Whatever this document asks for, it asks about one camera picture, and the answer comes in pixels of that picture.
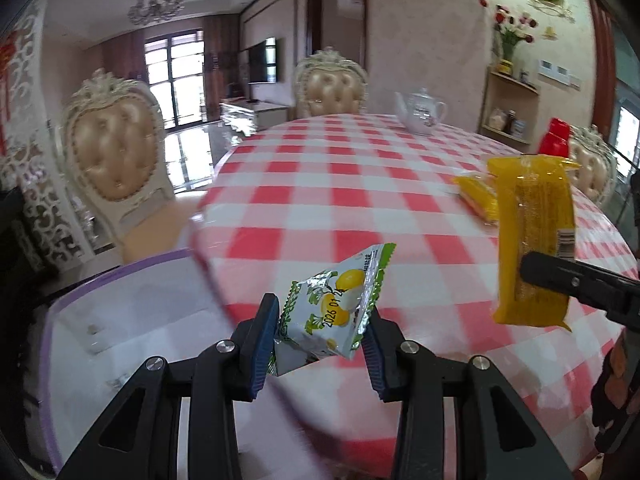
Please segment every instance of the chair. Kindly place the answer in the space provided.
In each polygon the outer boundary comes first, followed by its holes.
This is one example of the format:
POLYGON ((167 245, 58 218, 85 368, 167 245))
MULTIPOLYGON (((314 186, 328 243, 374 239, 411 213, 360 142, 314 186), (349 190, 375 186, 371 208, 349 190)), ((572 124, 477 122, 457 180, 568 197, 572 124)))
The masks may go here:
POLYGON ((571 127, 569 158, 581 165, 570 179, 600 209, 613 195, 617 160, 596 126, 571 127))
POLYGON ((361 113, 367 100, 367 73, 327 47, 298 63, 294 93, 299 118, 361 113))
POLYGON ((175 247, 204 192, 174 195, 162 114, 148 85, 94 72, 66 107, 56 147, 67 179, 125 263, 175 247))

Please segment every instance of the curtain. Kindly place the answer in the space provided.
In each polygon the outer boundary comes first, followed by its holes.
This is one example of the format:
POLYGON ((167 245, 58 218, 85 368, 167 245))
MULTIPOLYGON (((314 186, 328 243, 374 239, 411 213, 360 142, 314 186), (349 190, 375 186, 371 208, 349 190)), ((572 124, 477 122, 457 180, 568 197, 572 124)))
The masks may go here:
POLYGON ((101 45, 105 72, 124 79, 148 82, 143 29, 117 36, 101 45))
POLYGON ((205 16, 203 28, 207 120, 217 121, 220 118, 220 100, 226 97, 226 86, 239 81, 240 16, 205 16))
POLYGON ((616 47, 611 15, 600 0, 589 0, 596 40, 596 88, 591 123, 604 140, 609 139, 616 99, 616 47))

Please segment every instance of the television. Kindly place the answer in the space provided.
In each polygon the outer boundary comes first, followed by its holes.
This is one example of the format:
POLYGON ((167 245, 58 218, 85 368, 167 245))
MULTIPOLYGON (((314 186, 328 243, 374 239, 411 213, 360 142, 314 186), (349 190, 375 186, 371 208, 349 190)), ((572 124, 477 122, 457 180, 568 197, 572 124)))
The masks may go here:
POLYGON ((276 39, 267 38, 247 49, 249 58, 249 83, 275 83, 278 81, 278 56, 276 39))

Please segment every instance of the yellow package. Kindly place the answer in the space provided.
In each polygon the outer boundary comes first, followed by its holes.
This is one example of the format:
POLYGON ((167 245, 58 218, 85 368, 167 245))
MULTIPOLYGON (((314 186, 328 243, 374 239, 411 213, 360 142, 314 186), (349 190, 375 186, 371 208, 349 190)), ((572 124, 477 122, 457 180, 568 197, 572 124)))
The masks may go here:
POLYGON ((491 175, 467 173, 457 176, 453 181, 458 184, 459 194, 476 214, 485 222, 498 221, 498 200, 492 187, 491 175))
POLYGON ((579 164, 561 157, 524 155, 492 158, 498 199, 498 309, 494 321, 527 326, 562 326, 569 297, 520 279, 529 251, 574 259, 575 221, 565 170, 579 164))

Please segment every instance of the red and white checkered tablecloth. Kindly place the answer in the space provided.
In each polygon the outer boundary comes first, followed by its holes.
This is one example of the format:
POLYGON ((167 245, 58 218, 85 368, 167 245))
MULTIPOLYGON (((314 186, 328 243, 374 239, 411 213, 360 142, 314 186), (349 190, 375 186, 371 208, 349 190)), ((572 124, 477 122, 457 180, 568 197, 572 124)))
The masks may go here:
MULTIPOLYGON (((473 215, 451 178, 481 169, 487 155, 513 153, 449 126, 413 136, 393 116, 281 124, 238 146, 222 166, 193 245, 238 321, 253 317, 265 292, 282 303, 292 280, 395 242, 380 314, 437 355, 490 357, 574 467, 593 449, 590 390, 620 328, 575 300, 571 333, 492 321, 497 229, 473 215)), ((636 277, 615 227, 578 190, 574 204, 577 257, 636 277)), ((327 358, 272 380, 306 427, 339 443, 343 461, 388 474, 399 405, 378 400, 361 351, 353 361, 327 358)))

